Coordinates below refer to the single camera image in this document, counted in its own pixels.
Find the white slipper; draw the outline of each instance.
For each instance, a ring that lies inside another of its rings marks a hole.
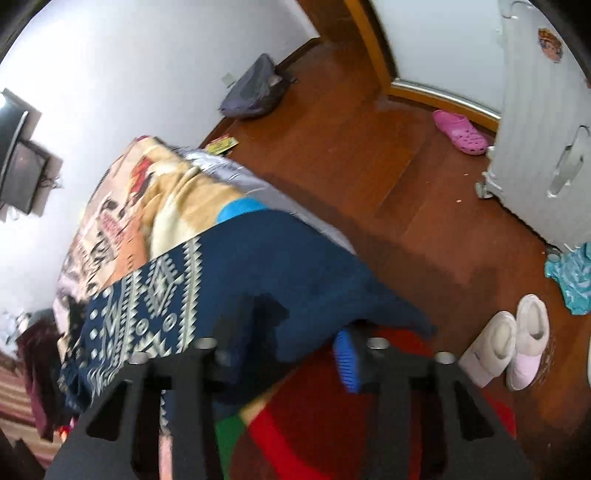
[[[468,347],[458,365],[479,387],[500,376],[515,353],[517,323],[509,312],[499,312]]]
[[[546,305],[536,295],[526,295],[517,305],[517,342],[506,379],[510,390],[522,390],[534,381],[549,337]]]

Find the striped rug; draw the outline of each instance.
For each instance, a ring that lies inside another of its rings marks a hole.
[[[53,443],[41,440],[35,428],[31,401],[23,378],[3,368],[0,368],[0,429],[13,443],[22,439],[43,467],[51,463],[61,446],[57,434]]]

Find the teal cloth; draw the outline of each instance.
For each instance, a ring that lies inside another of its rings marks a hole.
[[[546,261],[544,275],[560,286],[564,304],[573,315],[591,312],[591,244],[562,256],[559,262]]]

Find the screw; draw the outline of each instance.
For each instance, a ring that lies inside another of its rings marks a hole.
[[[217,340],[213,337],[202,337],[195,340],[195,348],[200,350],[211,350],[217,347]]]
[[[456,361],[456,356],[451,352],[437,352],[435,354],[435,361],[438,364],[449,365]]]
[[[150,360],[150,356],[146,352],[134,352],[129,359],[129,363],[133,365],[143,365],[148,360]]]
[[[368,339],[368,347],[372,350],[386,350],[389,346],[390,342],[383,337],[371,337]]]

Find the slipper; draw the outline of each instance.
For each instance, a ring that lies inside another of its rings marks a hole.
[[[445,133],[454,146],[468,155],[482,155],[486,152],[488,142],[464,115],[436,110],[433,120],[437,128]]]
[[[519,301],[516,318],[515,354],[506,378],[507,387],[512,391],[523,390],[534,381],[550,337],[548,311],[537,296],[529,294]]]
[[[499,312],[464,352],[458,365],[479,387],[500,376],[515,353],[517,323],[509,312]]]

